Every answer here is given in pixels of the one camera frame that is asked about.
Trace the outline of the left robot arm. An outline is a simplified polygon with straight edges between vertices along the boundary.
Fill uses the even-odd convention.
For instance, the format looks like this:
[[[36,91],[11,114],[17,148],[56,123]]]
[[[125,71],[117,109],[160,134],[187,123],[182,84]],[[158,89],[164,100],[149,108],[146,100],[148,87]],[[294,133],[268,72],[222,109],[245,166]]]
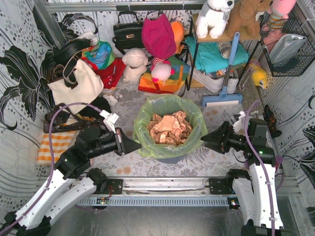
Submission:
[[[121,128],[114,132],[96,126],[83,129],[74,145],[60,155],[36,194],[20,210],[5,216],[0,234],[15,228],[18,236],[47,235],[54,222],[82,198],[113,191],[106,174],[91,168],[91,159],[111,152],[122,156],[140,148]]]

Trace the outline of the green plastic trash bag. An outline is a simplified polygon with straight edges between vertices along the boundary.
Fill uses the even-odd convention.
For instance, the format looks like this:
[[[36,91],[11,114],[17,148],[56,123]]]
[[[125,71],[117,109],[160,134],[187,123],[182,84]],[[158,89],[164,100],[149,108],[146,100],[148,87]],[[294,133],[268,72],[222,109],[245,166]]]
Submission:
[[[142,157],[169,159],[189,154],[202,145],[207,134],[200,108],[176,95],[147,98],[134,120],[133,139]]]

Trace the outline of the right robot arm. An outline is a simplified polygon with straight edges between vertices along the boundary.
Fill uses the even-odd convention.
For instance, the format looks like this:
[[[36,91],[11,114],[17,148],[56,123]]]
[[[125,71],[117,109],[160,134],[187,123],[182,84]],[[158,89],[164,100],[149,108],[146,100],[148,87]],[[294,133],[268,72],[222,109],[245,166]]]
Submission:
[[[240,135],[225,121],[201,138],[207,148],[220,154],[231,149],[242,151],[248,166],[247,170],[230,169],[225,177],[209,178],[209,190],[213,195],[236,195],[244,220],[241,235],[288,236],[276,197],[276,156],[266,145],[267,123],[251,118],[246,125],[244,135]]]

